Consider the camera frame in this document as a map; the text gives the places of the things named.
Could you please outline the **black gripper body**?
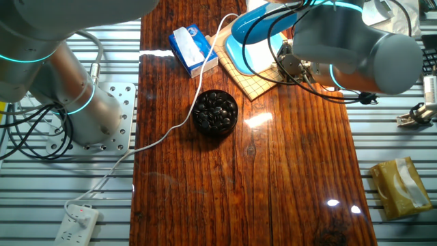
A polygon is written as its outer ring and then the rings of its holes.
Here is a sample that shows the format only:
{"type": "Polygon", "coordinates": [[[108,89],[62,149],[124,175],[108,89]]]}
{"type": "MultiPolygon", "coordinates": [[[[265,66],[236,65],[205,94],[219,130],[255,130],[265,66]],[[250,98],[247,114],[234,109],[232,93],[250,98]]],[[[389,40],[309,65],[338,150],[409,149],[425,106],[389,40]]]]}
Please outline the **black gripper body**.
{"type": "Polygon", "coordinates": [[[280,63],[283,67],[286,83],[294,83],[291,77],[297,82],[310,83],[309,70],[303,62],[295,57],[292,53],[290,46],[286,47],[286,55],[283,59],[280,59],[280,63]]]}

